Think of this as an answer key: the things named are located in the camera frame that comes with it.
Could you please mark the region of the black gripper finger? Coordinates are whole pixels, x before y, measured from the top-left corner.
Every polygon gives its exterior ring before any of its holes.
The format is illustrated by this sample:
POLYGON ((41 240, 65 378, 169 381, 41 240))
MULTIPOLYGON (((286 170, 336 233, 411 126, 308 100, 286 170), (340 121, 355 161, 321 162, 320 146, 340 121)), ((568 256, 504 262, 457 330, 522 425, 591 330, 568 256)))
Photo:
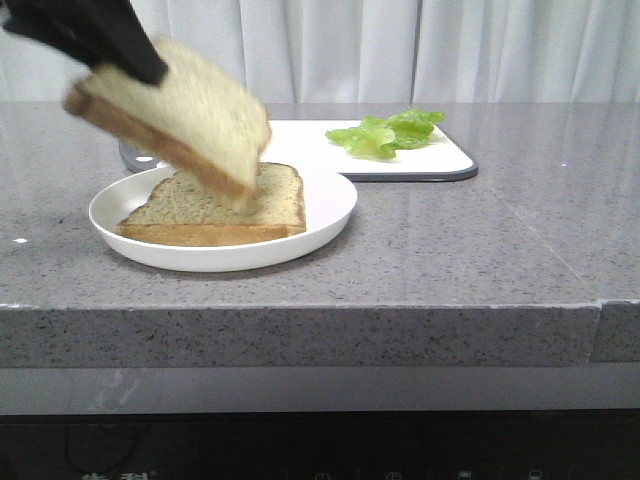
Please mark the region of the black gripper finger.
POLYGON ((147 85, 168 65, 128 1, 4 1, 2 28, 95 68, 112 64, 147 85))

